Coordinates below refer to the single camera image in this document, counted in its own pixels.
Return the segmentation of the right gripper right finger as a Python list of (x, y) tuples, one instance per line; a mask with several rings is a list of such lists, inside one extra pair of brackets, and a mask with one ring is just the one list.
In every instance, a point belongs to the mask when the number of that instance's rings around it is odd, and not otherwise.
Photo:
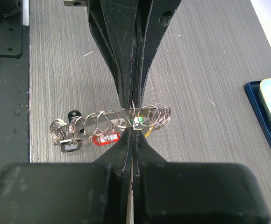
[(132, 133), (136, 224), (268, 224), (253, 173), (236, 163), (168, 162)]

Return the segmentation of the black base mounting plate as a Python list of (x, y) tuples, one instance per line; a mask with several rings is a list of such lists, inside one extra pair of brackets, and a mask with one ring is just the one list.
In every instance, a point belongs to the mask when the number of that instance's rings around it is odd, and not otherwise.
[(29, 162), (29, 1), (0, 0), (0, 169)]

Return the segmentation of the metal key organizer with rings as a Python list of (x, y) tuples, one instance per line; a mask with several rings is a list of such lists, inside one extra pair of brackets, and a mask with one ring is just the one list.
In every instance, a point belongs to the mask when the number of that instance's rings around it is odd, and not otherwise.
[(148, 137), (154, 130), (168, 125), (170, 118), (171, 108), (160, 103), (122, 111), (108, 109), (84, 116), (74, 110), (68, 113), (68, 122), (52, 121), (50, 134), (54, 145), (68, 153), (92, 143), (97, 146), (116, 143), (129, 127)]

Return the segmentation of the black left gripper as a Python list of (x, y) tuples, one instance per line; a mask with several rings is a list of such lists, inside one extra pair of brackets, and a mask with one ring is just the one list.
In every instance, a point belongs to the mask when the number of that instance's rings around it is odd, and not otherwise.
[(113, 76), (122, 108), (132, 98), (135, 62), (136, 0), (63, 0), (67, 7), (86, 7), (90, 32)]

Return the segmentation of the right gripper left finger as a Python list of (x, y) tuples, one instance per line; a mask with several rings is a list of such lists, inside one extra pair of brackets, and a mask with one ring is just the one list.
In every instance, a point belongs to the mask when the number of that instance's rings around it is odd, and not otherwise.
[(15, 163), (0, 171), (0, 224), (124, 224), (132, 129), (91, 163)]

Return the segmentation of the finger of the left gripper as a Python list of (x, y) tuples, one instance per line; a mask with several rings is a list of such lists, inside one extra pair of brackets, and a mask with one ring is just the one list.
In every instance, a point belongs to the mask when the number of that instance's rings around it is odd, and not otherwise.
[(141, 0), (135, 21), (132, 100), (141, 106), (151, 64), (181, 0)]

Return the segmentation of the dark blue tray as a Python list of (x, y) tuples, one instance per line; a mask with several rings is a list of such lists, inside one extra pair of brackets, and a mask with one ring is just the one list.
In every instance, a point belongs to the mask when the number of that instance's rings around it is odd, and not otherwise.
[(271, 124), (258, 95), (260, 82), (261, 81), (248, 82), (243, 88), (271, 148)]

